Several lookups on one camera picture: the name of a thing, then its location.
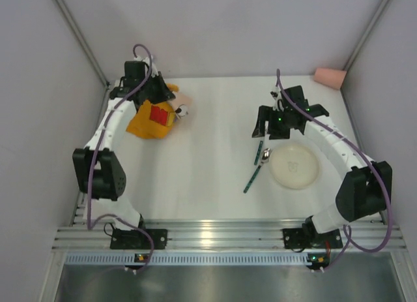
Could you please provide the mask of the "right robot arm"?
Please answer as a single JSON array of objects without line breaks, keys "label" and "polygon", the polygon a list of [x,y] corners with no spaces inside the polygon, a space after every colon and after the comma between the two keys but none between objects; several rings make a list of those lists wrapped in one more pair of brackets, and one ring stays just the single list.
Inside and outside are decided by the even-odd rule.
[{"label": "right robot arm", "polygon": [[274,104],[258,108],[252,138],[263,141],[271,179],[298,195],[301,204],[315,193],[324,205],[306,215],[303,229],[311,238],[386,209],[392,168],[363,154],[321,104],[310,104],[302,86],[275,88]]}]

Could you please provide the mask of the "green handled spoon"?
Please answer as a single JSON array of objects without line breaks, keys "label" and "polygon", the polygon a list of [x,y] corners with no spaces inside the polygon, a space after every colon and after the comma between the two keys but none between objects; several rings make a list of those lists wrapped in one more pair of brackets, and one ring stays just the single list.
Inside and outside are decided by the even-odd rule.
[{"label": "green handled spoon", "polygon": [[253,182],[255,181],[256,177],[258,176],[261,168],[269,161],[271,152],[272,152],[271,151],[271,148],[269,148],[269,147],[266,148],[263,151],[263,154],[261,156],[260,163],[257,165],[255,171],[253,172],[252,176],[250,177],[250,180],[248,181],[248,183],[246,184],[246,186],[245,186],[245,188],[243,190],[243,193],[244,194],[246,194],[249,191],[251,185],[253,184]]}]

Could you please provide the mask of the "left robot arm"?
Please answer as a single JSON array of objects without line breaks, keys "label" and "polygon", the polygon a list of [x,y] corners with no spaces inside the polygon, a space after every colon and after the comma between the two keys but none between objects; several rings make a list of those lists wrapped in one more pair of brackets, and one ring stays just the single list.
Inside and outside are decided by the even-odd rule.
[{"label": "left robot arm", "polygon": [[124,64],[124,76],[110,92],[95,133],[72,154],[79,190],[87,198],[88,229],[104,218],[113,219],[121,230],[139,227],[141,215],[124,197],[127,176],[116,149],[144,102],[165,102],[173,97],[151,57],[135,58]]}]

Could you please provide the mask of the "orange cartoon cloth placemat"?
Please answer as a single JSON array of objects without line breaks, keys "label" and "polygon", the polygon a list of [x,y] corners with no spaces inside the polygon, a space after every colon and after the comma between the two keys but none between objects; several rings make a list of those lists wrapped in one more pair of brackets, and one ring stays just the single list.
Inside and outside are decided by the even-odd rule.
[{"label": "orange cartoon cloth placemat", "polygon": [[146,100],[129,122],[126,131],[142,139],[162,139],[175,124],[186,117],[192,105],[192,98],[180,92],[175,84],[168,83],[174,94],[173,100],[152,104]]}]

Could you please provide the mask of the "pink plastic cup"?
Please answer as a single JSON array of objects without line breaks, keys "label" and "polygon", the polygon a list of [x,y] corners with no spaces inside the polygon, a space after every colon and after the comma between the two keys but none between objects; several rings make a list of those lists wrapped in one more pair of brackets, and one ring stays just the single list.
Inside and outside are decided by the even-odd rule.
[{"label": "pink plastic cup", "polygon": [[340,90],[347,72],[331,68],[317,68],[313,80],[335,90]]}]

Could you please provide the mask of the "green handled fork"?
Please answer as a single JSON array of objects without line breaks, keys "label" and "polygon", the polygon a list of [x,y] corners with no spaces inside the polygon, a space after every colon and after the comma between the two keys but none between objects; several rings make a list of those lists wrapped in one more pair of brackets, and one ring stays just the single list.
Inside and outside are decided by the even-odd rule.
[{"label": "green handled fork", "polygon": [[263,143],[264,143],[264,141],[262,141],[262,140],[259,141],[256,156],[255,156],[255,160],[254,160],[254,165],[255,166],[258,165],[258,162],[259,162],[259,159],[260,159],[260,156],[261,156],[261,151],[263,149]]}]

